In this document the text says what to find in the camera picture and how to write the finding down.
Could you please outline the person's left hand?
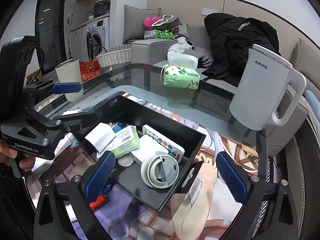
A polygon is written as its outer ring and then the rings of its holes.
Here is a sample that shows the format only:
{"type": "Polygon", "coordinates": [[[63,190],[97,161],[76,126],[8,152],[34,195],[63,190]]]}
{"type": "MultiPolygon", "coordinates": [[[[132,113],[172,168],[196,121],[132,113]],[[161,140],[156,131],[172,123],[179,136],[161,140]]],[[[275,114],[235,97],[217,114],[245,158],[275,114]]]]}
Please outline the person's left hand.
{"type": "MultiPolygon", "coordinates": [[[[0,163],[6,166],[10,166],[10,159],[17,158],[17,151],[8,147],[4,140],[0,143],[0,163]]],[[[35,157],[32,155],[25,155],[25,157],[20,160],[19,166],[25,172],[31,171],[35,165],[35,157]]]]}

